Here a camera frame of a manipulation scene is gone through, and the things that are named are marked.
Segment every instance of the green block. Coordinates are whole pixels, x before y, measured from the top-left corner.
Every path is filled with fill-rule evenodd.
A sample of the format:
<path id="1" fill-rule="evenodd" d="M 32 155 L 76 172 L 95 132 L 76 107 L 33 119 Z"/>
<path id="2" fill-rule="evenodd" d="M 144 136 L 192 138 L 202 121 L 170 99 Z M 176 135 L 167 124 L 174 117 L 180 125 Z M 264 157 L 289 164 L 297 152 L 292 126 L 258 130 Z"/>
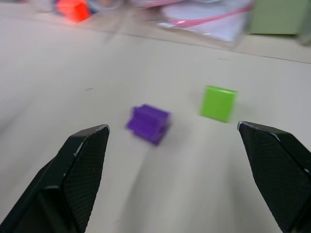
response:
<path id="1" fill-rule="evenodd" d="M 237 92 L 216 86 L 207 86 L 201 115 L 228 122 Z"/>

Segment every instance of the purple block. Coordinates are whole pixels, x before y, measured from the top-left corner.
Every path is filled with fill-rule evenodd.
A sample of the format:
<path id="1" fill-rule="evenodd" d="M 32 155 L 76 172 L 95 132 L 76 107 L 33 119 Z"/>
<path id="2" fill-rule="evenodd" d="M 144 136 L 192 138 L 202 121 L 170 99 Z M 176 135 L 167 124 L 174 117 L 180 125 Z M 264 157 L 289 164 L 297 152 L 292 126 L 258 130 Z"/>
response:
<path id="1" fill-rule="evenodd" d="M 133 108 L 132 119 L 127 128 L 134 134 L 158 145 L 169 127 L 170 113 L 148 104 Z"/>

